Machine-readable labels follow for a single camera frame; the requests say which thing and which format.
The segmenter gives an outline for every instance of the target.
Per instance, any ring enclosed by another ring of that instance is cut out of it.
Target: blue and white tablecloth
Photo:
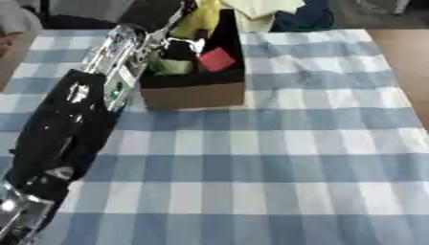
[[[0,95],[1,168],[43,96],[105,34],[35,41]],[[136,90],[37,244],[428,244],[428,137],[368,34],[241,41],[245,105],[146,111]]]

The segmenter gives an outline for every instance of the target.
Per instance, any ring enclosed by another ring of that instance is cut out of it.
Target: yellow cloth
[[[170,34],[175,37],[195,38],[198,30],[207,30],[212,35],[219,22],[220,0],[200,0],[198,9],[186,16]]]

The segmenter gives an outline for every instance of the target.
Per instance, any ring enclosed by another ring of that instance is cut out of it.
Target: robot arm
[[[182,3],[165,28],[153,33],[117,26],[87,54],[81,69],[69,71],[40,103],[0,182],[0,245],[31,244],[49,225],[69,186],[86,174],[107,142],[149,53],[177,46],[180,40],[167,35],[187,11]],[[200,42],[184,43],[201,52]]]

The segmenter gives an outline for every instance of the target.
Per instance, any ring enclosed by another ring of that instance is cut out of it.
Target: cardboard box
[[[193,72],[140,78],[141,93],[147,108],[171,110],[180,108],[218,107],[244,103],[245,72],[234,12],[222,10],[220,21],[208,41],[205,52],[224,49],[237,62],[220,72]]]

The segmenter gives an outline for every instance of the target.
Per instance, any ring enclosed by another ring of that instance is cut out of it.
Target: red square
[[[211,72],[221,71],[236,63],[236,60],[220,47],[201,55],[199,60]]]

